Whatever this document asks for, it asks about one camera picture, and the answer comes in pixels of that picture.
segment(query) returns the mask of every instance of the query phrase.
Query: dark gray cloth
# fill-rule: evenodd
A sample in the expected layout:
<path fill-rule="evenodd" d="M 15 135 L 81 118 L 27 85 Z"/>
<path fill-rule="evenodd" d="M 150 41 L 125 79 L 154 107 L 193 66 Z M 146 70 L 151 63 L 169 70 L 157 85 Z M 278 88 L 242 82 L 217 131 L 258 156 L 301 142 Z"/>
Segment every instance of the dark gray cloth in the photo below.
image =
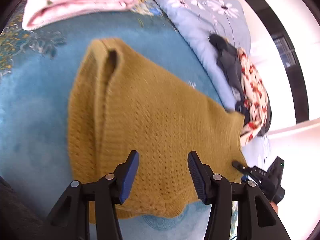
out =
<path fill-rule="evenodd" d="M 237 49 L 217 34 L 211 34 L 209 41 L 218 51 L 217 65 L 222 69 L 230 87 L 239 91 L 240 100 L 244 102 L 244 94 L 240 83 L 242 67 L 238 59 Z"/>
<path fill-rule="evenodd" d="M 244 126 L 250 122 L 250 113 L 249 110 L 244 106 L 244 103 L 241 101 L 236 102 L 236 111 L 244 115 Z"/>
<path fill-rule="evenodd" d="M 0 176 L 0 239 L 36 240 L 42 224 Z"/>
<path fill-rule="evenodd" d="M 267 121 L 266 121 L 265 133 L 269 131 L 269 128 L 271 125 L 271 119 L 272 119 L 272 111 L 271 111 L 270 99 L 269 99 L 269 95 L 268 95 Z"/>

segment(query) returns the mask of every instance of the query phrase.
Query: white flower pattern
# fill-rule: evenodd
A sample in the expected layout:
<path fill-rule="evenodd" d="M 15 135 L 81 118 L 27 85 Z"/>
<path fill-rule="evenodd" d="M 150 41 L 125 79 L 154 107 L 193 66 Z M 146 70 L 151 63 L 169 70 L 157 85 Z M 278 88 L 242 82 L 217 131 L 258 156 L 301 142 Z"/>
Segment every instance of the white flower pattern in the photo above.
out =
<path fill-rule="evenodd" d="M 238 9 L 233 8 L 231 3 L 225 4 L 223 0 L 207 0 L 206 4 L 220 15 L 226 14 L 227 16 L 235 19 L 239 16 Z"/>
<path fill-rule="evenodd" d="M 171 4 L 173 8 L 178 8 L 178 7 L 189 8 L 189 6 L 185 3 L 184 0 L 169 0 L 168 4 Z"/>
<path fill-rule="evenodd" d="M 213 14 L 211 16 L 212 16 L 213 22 L 217 23 L 218 21 L 217 21 L 216 17 Z"/>
<path fill-rule="evenodd" d="M 201 10 L 205 10 L 205 8 L 201 5 L 201 3 L 199 3 L 198 0 L 192 0 L 190 3 L 193 4 L 193 5 L 198 6 L 199 9 L 201 9 Z"/>
<path fill-rule="evenodd" d="M 199 1 L 197 0 L 189 0 L 189 1 L 192 5 L 198 6 L 199 9 L 205 10 L 204 7 L 199 3 Z M 174 8 L 178 8 L 178 7 L 189 8 L 185 0 L 169 0 L 168 4 L 171 4 L 171 6 Z"/>

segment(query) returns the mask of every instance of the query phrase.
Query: mustard yellow sweater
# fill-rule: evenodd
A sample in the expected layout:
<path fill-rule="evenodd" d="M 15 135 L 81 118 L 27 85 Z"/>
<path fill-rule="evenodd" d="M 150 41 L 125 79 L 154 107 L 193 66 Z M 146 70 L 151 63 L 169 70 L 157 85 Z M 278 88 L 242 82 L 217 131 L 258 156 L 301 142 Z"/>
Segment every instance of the mustard yellow sweater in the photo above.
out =
<path fill-rule="evenodd" d="M 241 176 L 231 161 L 245 163 L 239 147 L 243 116 L 227 113 L 120 39 L 91 43 L 68 113 L 74 179 L 96 181 L 113 172 L 131 150 L 140 153 L 131 194 L 116 207 L 119 218 L 174 217 L 197 201 L 187 165 L 191 150 L 230 181 Z"/>

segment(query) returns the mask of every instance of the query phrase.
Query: red floral fabric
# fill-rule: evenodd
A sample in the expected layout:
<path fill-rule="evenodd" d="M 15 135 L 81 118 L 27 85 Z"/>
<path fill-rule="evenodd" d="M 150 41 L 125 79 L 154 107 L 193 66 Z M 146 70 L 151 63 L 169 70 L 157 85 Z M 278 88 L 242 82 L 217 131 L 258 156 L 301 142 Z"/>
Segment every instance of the red floral fabric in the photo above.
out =
<path fill-rule="evenodd" d="M 238 49 L 242 66 L 241 87 L 244 93 L 244 106 L 249 110 L 250 121 L 242 128 L 241 146 L 250 142 L 266 124 L 268 95 L 262 79 L 244 49 Z"/>

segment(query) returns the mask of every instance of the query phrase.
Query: human hand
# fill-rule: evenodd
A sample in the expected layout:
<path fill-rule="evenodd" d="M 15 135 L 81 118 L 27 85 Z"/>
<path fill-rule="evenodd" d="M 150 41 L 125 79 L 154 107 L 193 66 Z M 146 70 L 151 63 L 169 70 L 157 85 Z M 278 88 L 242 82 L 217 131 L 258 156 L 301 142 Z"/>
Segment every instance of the human hand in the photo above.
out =
<path fill-rule="evenodd" d="M 275 212 L 278 214 L 279 207 L 277 206 L 277 204 L 274 203 L 273 201 L 271 201 L 270 204 L 273 207 L 273 209 L 275 210 Z"/>

